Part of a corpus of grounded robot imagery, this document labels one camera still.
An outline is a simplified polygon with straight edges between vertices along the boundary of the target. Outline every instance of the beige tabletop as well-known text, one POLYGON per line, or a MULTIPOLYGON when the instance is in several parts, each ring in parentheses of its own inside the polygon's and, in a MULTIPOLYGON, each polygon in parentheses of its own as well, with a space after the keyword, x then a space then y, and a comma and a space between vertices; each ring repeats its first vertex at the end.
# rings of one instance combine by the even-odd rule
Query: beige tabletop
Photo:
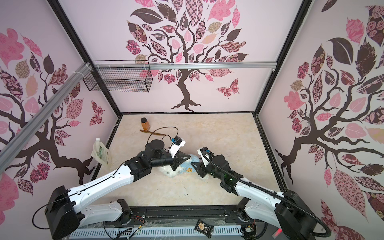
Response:
MULTIPOLYGON (((146 117, 150 131, 175 126, 186 141, 180 151, 197 155, 197 149, 207 146, 215 155, 223 154, 232 170, 252 182, 279 191, 275 175, 251 113, 231 114, 149 114, 124 115, 110 146, 113 164, 111 170, 144 150, 149 137, 140 132, 140 119, 146 117)), ((176 129, 160 129, 160 133, 176 135, 176 129)), ((151 136, 161 139, 162 136, 151 136)), ((164 138, 166 148, 171 142, 164 138)), ((102 167, 98 177, 109 171, 102 167)), ((97 200, 102 204, 125 199, 130 206, 161 205, 222 205, 238 204, 242 197, 230 194, 219 185, 220 180, 197 173, 185 172, 173 178, 152 168, 151 174, 137 182, 120 187, 97 200)))

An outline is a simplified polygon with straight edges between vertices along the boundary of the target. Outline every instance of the tree mural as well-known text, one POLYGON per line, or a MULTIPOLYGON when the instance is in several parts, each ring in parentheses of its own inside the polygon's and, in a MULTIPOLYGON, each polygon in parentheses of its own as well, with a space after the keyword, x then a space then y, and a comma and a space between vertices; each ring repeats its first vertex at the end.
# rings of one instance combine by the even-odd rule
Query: tree mural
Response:
MULTIPOLYGON (((0 33, 0 58, 8 68, 9 61, 23 59, 21 53, 25 46, 17 42, 18 34, 15 30, 9 28, 7 33, 8 36, 0 33)), ((18 78, 10 74, 9 70, 0 66, 0 78, 4 83, 4 90, 7 92, 0 93, 0 116, 8 119, 8 121, 0 121, 0 134, 10 136, 9 138, 0 137, 0 142, 5 145, 27 124, 29 116, 36 114, 47 103, 48 93, 50 91, 53 94, 57 92, 54 85, 64 84, 68 78, 65 64, 55 70, 49 54, 43 58, 40 48, 32 40, 26 37, 23 37, 23 40, 30 49, 30 55, 16 65, 15 73, 18 78), (40 86, 44 86, 43 89, 39 89, 38 81, 41 81, 40 86)), ((76 99, 79 92, 80 84, 78 83, 51 117, 36 132, 35 135, 38 141, 32 144, 32 142, 36 141, 32 139, 30 146, 21 150, 16 156, 15 160, 20 159, 20 163, 6 168, 6 170, 18 168, 13 179, 17 179, 15 181, 17 181, 17 185, 22 191, 33 195, 33 184, 47 179, 52 168, 51 163, 55 165, 55 168, 76 168, 80 184, 83 184, 84 174, 90 175, 93 171, 93 169, 89 170, 87 168, 92 161, 92 157, 81 162, 76 158, 60 156, 58 151, 58 147, 65 145, 63 139, 70 137, 64 129, 76 127, 80 123, 76 120, 83 107, 83 99, 76 99)), ((98 108, 97 105, 94 111, 95 113, 98 112, 96 113, 97 116, 103 113, 102 109, 98 108)))
MULTIPOLYGON (((235 8, 235 0, 185 0, 186 10, 181 11, 183 0, 155 1, 136 0, 143 7, 156 7, 160 12, 149 8, 140 8, 132 12, 131 16, 137 16, 146 24, 135 24, 127 21, 132 36, 138 41, 127 41, 127 50, 136 56, 136 63, 143 63, 148 59, 151 63, 200 63, 200 62, 242 62, 248 54, 238 53, 246 42, 235 42, 241 29, 235 29, 240 21, 240 12, 235 8), (207 2, 210 8, 206 21, 214 18, 218 22, 205 25, 205 19, 201 19, 205 7, 203 1, 207 2), (153 25, 162 23, 164 26, 153 29, 153 25), (142 49, 148 50, 149 55, 139 54, 142 49)), ((231 71, 229 69, 210 69, 202 72, 200 69, 179 69, 179 70, 152 70, 152 75, 157 75, 159 82, 164 80, 167 83, 177 82, 184 98, 179 104, 172 107, 184 106, 186 110, 193 112, 189 106, 200 106, 191 99, 185 81, 187 79, 200 81, 204 76, 208 81, 212 77, 223 77, 231 71)), ((234 81, 229 88, 219 88, 224 96, 229 97, 238 92, 238 81, 234 81)))
POLYGON ((384 195, 371 192, 384 191, 383 185, 374 179, 382 174, 384 166, 354 156, 357 152, 367 152, 376 154, 378 158, 384 157, 382 149, 372 149, 367 145, 373 141, 384 144, 384 129, 378 126, 384 122, 384 108, 371 109, 373 103, 376 106, 384 101, 384 74, 380 71, 384 70, 381 68, 384 53, 377 61, 375 51, 376 47, 381 53, 384 47, 384 7, 366 8, 369 12, 366 27, 358 19, 347 20, 346 32, 351 41, 341 37, 330 39, 328 42, 333 46, 333 54, 326 53, 321 45, 310 64, 304 62, 299 66, 298 80, 292 83, 292 91, 284 97, 284 102, 292 110, 288 119, 293 122, 292 130, 296 136, 288 155, 277 149, 276 152, 283 161, 283 173, 286 169, 293 183, 291 164, 295 162, 298 151, 304 145, 310 145, 308 154, 314 154, 314 163, 324 160, 326 184, 331 184, 333 174, 336 189, 350 206, 367 218, 365 195, 377 215, 384 220, 384 195), (358 46, 357 52, 354 52, 353 45, 358 46), (333 159, 334 168, 329 159, 333 159), (341 170, 343 167, 349 174, 366 176, 351 177, 341 170))

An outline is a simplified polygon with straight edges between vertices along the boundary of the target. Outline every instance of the black cable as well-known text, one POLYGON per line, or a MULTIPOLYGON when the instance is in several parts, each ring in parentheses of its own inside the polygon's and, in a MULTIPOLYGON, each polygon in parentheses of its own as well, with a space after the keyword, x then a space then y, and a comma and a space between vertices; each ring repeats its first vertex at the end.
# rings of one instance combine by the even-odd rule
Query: black cable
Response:
POLYGON ((271 196, 274 197, 274 198, 279 199, 280 201, 282 201, 282 202, 284 202, 284 203, 290 205, 290 206, 293 207, 293 208, 296 208, 296 209, 302 211, 305 215, 307 215, 307 216, 311 217, 313 220, 315 220, 318 224, 320 224, 320 225, 325 229, 326 232, 325 232, 325 233, 312 232, 312 235, 313 235, 314 237, 329 237, 329 236, 331 236, 331 230, 329 229, 329 227, 328 227, 328 226, 327 226, 321 219, 319 219, 316 215, 314 215, 313 213, 307 211, 306 209, 303 209, 302 207, 300 207, 300 206, 298 206, 297 204, 295 204, 295 203, 289 201, 288 199, 283 198, 283 197, 277 195, 276 192, 270 192, 269 190, 267 190, 267 189, 265 189, 265 188, 263 188, 263 187, 260 187, 260 186, 257 186, 257 185, 255 185, 255 184, 252 184, 252 183, 243 181, 243 180, 241 180, 241 179, 238 179, 237 177, 235 177, 235 176, 234 176, 233 174, 231 174, 230 172, 228 172, 228 171, 222 169, 221 167, 219 167, 218 165, 216 165, 215 163, 213 163, 210 159, 208 159, 208 158, 206 157, 206 155, 205 155, 204 153, 206 153, 208 156, 210 156, 210 158, 212 158, 212 155, 211 155, 209 152, 207 152, 207 151, 203 151, 203 154, 202 154, 202 155, 203 155, 203 157, 204 157, 209 163, 211 163, 214 167, 220 169, 220 170, 223 171, 224 173, 228 174, 228 175, 231 176, 232 178, 238 180, 239 182, 241 182, 241 183, 243 183, 243 184, 245 184, 245 185, 248 185, 248 186, 250 186, 250 187, 254 187, 254 188, 256 188, 256 189, 258 189, 258 190, 260 190, 260 191, 262 191, 262 192, 265 192, 266 194, 269 194, 269 195, 271 195, 271 196))
POLYGON ((176 128, 177 129, 176 137, 179 134, 179 129, 177 127, 161 127, 161 128, 156 129, 155 131, 151 132, 151 134, 148 137, 147 143, 149 142, 149 138, 152 136, 152 134, 154 134, 157 130, 160 130, 160 129, 163 129, 163 128, 176 128))

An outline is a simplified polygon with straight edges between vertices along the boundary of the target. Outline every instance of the black mesh basket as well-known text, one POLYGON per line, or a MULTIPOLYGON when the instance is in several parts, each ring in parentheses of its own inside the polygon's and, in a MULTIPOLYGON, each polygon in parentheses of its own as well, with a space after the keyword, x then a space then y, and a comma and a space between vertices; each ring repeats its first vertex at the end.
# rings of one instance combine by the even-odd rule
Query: black mesh basket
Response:
POLYGON ((94 72, 89 72, 83 78, 90 91, 130 91, 149 92, 152 84, 152 74, 148 66, 141 67, 96 67, 100 79, 95 78, 94 72))

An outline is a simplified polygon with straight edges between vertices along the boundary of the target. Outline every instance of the pink wall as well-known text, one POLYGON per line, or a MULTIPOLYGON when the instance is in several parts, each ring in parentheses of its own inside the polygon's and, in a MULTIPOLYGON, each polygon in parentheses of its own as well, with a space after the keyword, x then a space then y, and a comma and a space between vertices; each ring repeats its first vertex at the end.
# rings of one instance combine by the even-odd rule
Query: pink wall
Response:
MULTIPOLYGON (((0 15, 3 148, 82 60, 46 1, 4 2, 0 15)), ((81 81, 0 176, 3 239, 51 239, 49 231, 33 227, 33 213, 53 189, 90 180, 96 165, 90 156, 93 141, 100 137, 106 142, 115 122, 102 93, 89 92, 81 81)), ((43 212, 35 223, 47 227, 43 212)))
POLYGON ((383 17, 382 1, 316 1, 260 114, 329 239, 382 239, 383 17))

